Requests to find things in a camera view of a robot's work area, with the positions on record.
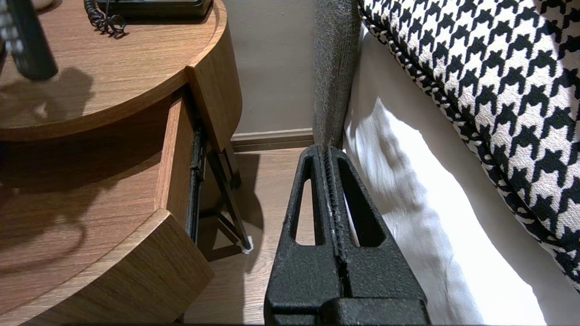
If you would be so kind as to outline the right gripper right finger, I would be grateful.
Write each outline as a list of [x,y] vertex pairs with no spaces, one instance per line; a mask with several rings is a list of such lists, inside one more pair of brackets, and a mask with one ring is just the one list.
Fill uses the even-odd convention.
[[330,148],[333,243],[348,297],[426,301],[418,280],[347,154]]

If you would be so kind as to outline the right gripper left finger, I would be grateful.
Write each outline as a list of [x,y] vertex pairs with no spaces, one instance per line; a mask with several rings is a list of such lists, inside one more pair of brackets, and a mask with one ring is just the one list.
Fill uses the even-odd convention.
[[[320,319],[321,307],[344,293],[340,272],[346,217],[335,153],[331,146],[313,145],[300,154],[264,298],[267,326],[313,326]],[[296,239],[307,181],[311,183],[314,245],[299,244]]]

